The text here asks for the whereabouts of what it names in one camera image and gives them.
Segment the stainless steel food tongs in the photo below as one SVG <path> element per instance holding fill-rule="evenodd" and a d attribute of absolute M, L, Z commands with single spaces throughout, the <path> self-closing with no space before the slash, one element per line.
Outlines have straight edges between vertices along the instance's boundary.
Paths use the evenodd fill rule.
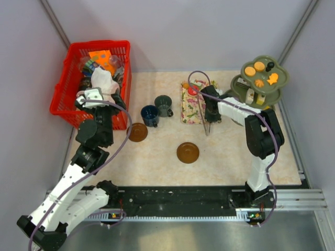
<path fill-rule="evenodd" d="M 206 104 L 201 94 L 197 94 L 197 102 L 200 118 L 205 131 L 205 136 L 209 136 L 211 130 L 211 123 L 206 120 Z"/>

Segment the dark blue mug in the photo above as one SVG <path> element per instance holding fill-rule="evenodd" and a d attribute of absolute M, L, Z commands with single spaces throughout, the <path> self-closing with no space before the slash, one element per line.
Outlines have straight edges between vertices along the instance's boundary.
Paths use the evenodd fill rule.
<path fill-rule="evenodd" d="M 159 110 L 154 105 L 146 105 L 141 109 L 141 117 L 143 119 L 144 124 L 147 127 L 158 127 L 159 123 Z"/>

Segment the brown wooden coaster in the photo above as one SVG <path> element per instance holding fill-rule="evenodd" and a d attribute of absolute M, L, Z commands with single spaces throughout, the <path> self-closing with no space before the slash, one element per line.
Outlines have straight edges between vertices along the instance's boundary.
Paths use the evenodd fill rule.
<path fill-rule="evenodd" d="M 148 129 L 143 123 L 133 123 L 129 140 L 132 142 L 141 142 L 143 141 L 148 135 Z"/>
<path fill-rule="evenodd" d="M 199 148 L 192 142 L 184 142 L 177 148 L 177 158 L 185 164 L 191 164 L 199 158 Z"/>

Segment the dark green mug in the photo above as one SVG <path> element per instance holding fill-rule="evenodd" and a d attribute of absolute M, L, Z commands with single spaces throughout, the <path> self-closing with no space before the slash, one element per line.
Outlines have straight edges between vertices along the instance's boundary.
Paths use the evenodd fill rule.
<path fill-rule="evenodd" d="M 155 98 L 154 105 L 159 111 L 160 117 L 172 117 L 174 115 L 172 111 L 172 99 L 167 95 L 160 95 Z"/>

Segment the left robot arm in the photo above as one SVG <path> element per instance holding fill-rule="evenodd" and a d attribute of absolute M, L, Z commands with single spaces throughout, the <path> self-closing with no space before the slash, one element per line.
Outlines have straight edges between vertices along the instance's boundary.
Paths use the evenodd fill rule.
<path fill-rule="evenodd" d="M 114 207 L 119 200 L 117 187 L 111 181 L 101 181 L 84 199 L 73 200 L 81 189 L 114 157 L 106 148 L 114 142 L 112 117 L 126 112 L 126 104 L 117 93 L 107 101 L 98 89 L 85 91 L 75 105 L 91 114 L 82 121 L 76 141 L 80 146 L 65 173 L 43 203 L 29 215 L 22 215 L 17 226 L 29 238 L 28 249 L 59 250 L 71 232 L 96 210 Z"/>

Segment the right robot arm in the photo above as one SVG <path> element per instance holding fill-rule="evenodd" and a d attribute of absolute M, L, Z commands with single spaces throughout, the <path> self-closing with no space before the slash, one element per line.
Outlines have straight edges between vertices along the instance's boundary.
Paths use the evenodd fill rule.
<path fill-rule="evenodd" d="M 203 96 L 207 111 L 216 116 L 215 120 L 226 116 L 244 127 L 247 147 L 253 156 L 244 200 L 251 207 L 258 206 L 273 184 L 269 171 L 285 142 L 275 111 L 271 108 L 252 108 L 234 97 L 220 96 L 212 85 L 199 93 Z"/>

